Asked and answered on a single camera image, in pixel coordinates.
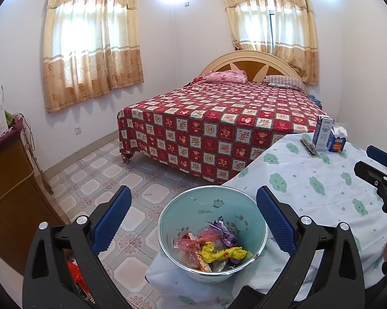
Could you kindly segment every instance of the red checkered bedspread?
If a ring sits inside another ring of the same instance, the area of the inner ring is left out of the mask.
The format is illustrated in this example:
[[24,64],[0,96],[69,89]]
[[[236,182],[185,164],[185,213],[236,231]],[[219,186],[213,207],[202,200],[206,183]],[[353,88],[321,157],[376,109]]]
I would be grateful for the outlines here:
[[121,110],[124,161],[140,151],[223,183],[290,133],[315,130],[323,112],[301,92],[248,82],[177,89]]

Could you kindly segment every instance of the blue folded clothes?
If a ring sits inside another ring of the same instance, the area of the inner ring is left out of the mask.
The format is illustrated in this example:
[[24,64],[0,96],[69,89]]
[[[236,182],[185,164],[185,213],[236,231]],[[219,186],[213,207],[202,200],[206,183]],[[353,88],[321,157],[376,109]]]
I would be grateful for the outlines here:
[[311,101],[316,104],[319,108],[322,109],[321,101],[319,101],[314,95],[308,95],[308,97],[311,99]]

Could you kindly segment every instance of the bucket rim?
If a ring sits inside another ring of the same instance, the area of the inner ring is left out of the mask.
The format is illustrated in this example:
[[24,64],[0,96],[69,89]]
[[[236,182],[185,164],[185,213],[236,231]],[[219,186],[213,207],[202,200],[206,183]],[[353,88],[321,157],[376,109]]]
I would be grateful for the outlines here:
[[187,191],[184,191],[182,193],[179,193],[178,195],[176,195],[164,208],[163,210],[161,211],[160,213],[160,216],[159,216],[159,220],[158,220],[158,229],[157,229],[157,233],[158,233],[158,240],[159,240],[159,245],[160,245],[160,248],[161,250],[165,253],[165,255],[176,265],[176,266],[179,266],[180,268],[182,268],[183,270],[185,270],[186,272],[189,272],[189,273],[193,273],[193,274],[196,274],[198,276],[201,276],[201,277],[223,277],[223,276],[227,276],[227,275],[231,275],[231,274],[234,274],[236,272],[239,272],[239,271],[242,271],[243,269],[245,269],[246,267],[248,267],[250,264],[252,264],[254,261],[256,261],[263,249],[265,248],[266,246],[266,242],[268,240],[268,224],[266,223],[265,219],[263,218],[262,216],[262,219],[265,223],[265,235],[264,235],[264,239],[261,243],[261,247],[258,249],[258,251],[254,254],[254,256],[249,259],[245,264],[242,264],[241,266],[238,266],[234,269],[230,269],[228,271],[223,271],[223,272],[204,272],[204,271],[199,271],[197,269],[193,269],[193,268],[190,268],[188,266],[185,266],[183,264],[181,264],[179,261],[177,261],[174,257],[172,257],[172,255],[167,251],[163,241],[162,241],[162,237],[160,235],[160,226],[162,224],[162,218],[163,218],[163,214],[165,213],[165,211],[167,210],[167,208],[177,199],[179,198],[182,194],[185,194],[185,193],[188,193],[188,192],[191,192],[191,191],[194,191],[194,190],[198,190],[198,189],[203,189],[203,188],[209,188],[209,187],[217,187],[217,188],[223,188],[223,189],[227,189],[227,190],[233,190],[235,192],[238,192],[242,195],[244,195],[245,197],[247,197],[249,200],[251,200],[254,204],[255,204],[255,207],[258,208],[258,205],[256,204],[256,201],[254,201],[254,199],[252,199],[248,194],[238,190],[238,189],[235,189],[235,188],[232,188],[232,187],[227,187],[227,186],[216,186],[216,185],[209,185],[209,186],[200,186],[200,187],[194,187],[194,188],[191,188]]

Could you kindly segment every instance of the milk carton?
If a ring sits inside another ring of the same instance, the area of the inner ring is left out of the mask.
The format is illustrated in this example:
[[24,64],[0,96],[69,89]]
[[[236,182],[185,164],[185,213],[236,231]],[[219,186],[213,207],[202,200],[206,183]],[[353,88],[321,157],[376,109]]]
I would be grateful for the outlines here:
[[328,144],[326,148],[329,152],[339,152],[344,149],[348,134],[345,128],[334,126],[329,134]]
[[333,126],[333,118],[325,115],[319,115],[316,121],[314,137],[312,138],[312,147],[315,151],[325,151],[328,143],[329,134]]

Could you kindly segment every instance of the wooden headboard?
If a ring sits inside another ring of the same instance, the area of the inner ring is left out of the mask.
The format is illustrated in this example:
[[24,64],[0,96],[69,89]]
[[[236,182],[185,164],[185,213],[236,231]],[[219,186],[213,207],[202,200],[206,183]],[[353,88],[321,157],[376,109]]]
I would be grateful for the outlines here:
[[254,82],[262,82],[267,75],[285,75],[301,80],[295,70],[282,59],[269,53],[251,50],[227,53],[210,63],[200,75],[228,70],[245,71],[248,80]]

